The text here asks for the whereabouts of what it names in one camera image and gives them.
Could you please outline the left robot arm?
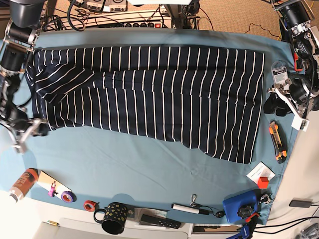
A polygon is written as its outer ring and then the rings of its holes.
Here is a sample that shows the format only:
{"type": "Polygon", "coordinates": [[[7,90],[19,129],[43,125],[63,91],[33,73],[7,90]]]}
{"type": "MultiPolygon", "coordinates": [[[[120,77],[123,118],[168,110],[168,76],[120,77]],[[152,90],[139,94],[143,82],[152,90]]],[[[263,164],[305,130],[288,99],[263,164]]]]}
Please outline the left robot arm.
{"type": "Polygon", "coordinates": [[[282,40],[290,44],[295,71],[284,95],[306,118],[319,109],[319,30],[312,25],[314,13],[304,0],[270,0],[280,20],[282,40]]]}

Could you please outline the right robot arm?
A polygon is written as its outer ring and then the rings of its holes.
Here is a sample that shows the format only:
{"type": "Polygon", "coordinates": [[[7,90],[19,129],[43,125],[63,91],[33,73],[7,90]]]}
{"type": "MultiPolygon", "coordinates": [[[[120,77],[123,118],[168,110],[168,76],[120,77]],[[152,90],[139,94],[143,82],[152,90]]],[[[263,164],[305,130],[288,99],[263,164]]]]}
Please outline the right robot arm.
{"type": "Polygon", "coordinates": [[[46,5],[45,0],[9,1],[10,19],[0,49],[0,123],[8,130],[12,147],[18,153],[26,152],[25,141],[29,136],[47,134],[46,119],[30,119],[25,108],[27,103],[18,106],[13,103],[20,76],[26,73],[44,26],[46,5]]]}

